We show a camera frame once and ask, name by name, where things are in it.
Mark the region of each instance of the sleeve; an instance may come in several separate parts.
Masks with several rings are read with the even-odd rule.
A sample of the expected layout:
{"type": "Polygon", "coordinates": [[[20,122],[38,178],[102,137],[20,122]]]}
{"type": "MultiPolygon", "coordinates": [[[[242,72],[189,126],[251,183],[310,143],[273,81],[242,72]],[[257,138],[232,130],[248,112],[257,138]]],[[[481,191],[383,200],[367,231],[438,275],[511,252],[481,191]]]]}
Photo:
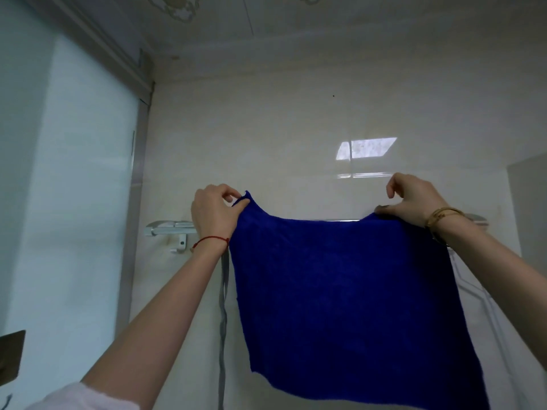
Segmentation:
{"type": "Polygon", "coordinates": [[[69,384],[26,410],[140,410],[135,403],[113,399],[82,383],[69,384]]]}

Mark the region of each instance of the bracelet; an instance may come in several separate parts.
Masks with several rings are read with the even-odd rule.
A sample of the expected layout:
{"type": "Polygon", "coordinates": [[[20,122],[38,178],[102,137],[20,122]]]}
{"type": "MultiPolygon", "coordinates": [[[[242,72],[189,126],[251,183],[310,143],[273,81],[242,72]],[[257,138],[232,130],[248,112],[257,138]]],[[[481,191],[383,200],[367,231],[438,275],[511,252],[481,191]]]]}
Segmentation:
{"type": "Polygon", "coordinates": [[[229,244],[229,243],[230,243],[230,238],[229,238],[229,237],[205,236],[205,237],[203,237],[202,239],[199,239],[199,240],[197,241],[197,243],[194,244],[194,245],[192,246],[192,249],[195,249],[196,246],[197,246],[198,244],[200,244],[202,241],[204,241],[205,239],[220,239],[220,240],[225,241],[226,244],[229,244]]]}
{"type": "Polygon", "coordinates": [[[463,213],[463,211],[458,210],[454,207],[441,207],[440,209],[437,209],[433,213],[431,213],[431,215],[426,221],[425,227],[427,230],[429,230],[429,233],[431,233],[433,240],[438,241],[439,243],[443,245],[447,245],[446,242],[442,240],[440,236],[438,236],[435,232],[433,232],[432,227],[434,227],[439,222],[439,220],[447,216],[454,216],[454,215],[459,215],[464,217],[466,216],[465,213],[463,213]]]}

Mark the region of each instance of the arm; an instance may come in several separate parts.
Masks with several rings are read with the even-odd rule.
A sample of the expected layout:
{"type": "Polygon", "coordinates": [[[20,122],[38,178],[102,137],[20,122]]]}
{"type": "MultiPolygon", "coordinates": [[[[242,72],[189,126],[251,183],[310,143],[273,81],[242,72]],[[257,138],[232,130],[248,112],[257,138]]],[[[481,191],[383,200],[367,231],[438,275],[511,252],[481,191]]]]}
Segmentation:
{"type": "MultiPolygon", "coordinates": [[[[209,185],[198,190],[192,203],[192,220],[200,237],[231,237],[237,218],[248,205],[227,185],[209,185]]],[[[141,410],[154,406],[173,366],[197,306],[207,287],[226,242],[202,241],[191,259],[158,292],[84,376],[93,390],[138,404],[141,410]]]]}
{"type": "MultiPolygon", "coordinates": [[[[431,213],[448,206],[431,183],[413,175],[394,174],[387,195],[393,198],[395,193],[403,201],[378,206],[377,214],[394,215],[424,227],[431,213]]],[[[547,279],[462,216],[441,219],[434,231],[462,258],[547,369],[547,279]]]]}

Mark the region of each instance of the blue towel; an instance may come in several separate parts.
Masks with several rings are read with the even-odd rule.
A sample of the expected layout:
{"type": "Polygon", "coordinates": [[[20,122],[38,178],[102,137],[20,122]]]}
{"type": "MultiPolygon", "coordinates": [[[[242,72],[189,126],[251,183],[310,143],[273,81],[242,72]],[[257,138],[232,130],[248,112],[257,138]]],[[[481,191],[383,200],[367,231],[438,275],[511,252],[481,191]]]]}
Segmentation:
{"type": "Polygon", "coordinates": [[[243,198],[230,251],[252,371],[306,399],[489,408],[448,251],[427,231],[286,220],[243,198]]]}

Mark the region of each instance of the hand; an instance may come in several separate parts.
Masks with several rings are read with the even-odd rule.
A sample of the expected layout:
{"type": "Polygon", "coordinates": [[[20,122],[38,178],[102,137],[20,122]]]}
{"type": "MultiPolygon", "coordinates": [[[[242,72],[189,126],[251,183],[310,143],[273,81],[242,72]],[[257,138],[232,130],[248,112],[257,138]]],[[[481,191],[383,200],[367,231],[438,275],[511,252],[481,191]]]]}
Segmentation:
{"type": "Polygon", "coordinates": [[[425,227],[431,214],[448,204],[433,184],[410,174],[395,173],[386,186],[387,196],[397,193],[403,201],[392,206],[378,206],[376,214],[390,214],[419,227],[425,227]]]}
{"type": "Polygon", "coordinates": [[[232,237],[239,214],[250,202],[245,199],[233,207],[224,204],[223,200],[231,203],[234,197],[240,198],[241,194],[226,184],[208,185],[204,190],[196,191],[191,212],[192,221],[200,238],[212,235],[232,237]]]}

